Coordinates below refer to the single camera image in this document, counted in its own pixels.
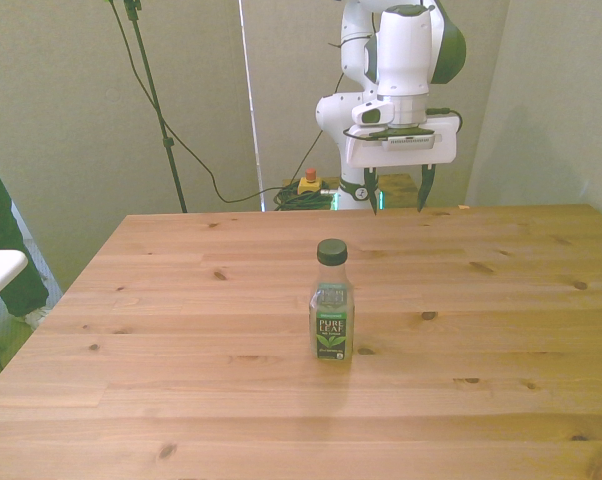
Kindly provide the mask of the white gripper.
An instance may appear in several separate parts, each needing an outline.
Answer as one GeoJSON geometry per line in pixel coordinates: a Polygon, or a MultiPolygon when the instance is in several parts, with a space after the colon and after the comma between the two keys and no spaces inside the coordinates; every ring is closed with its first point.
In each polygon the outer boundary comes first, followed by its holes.
{"type": "Polygon", "coordinates": [[[364,186],[372,211],[378,211],[377,167],[423,165],[421,185],[417,195],[417,211],[421,212],[431,192],[436,164],[448,164],[456,158],[458,116],[456,114],[429,117],[420,125],[428,134],[401,134],[371,138],[382,133],[381,127],[353,125],[345,131],[345,161],[351,167],[364,169],[364,186]]]}

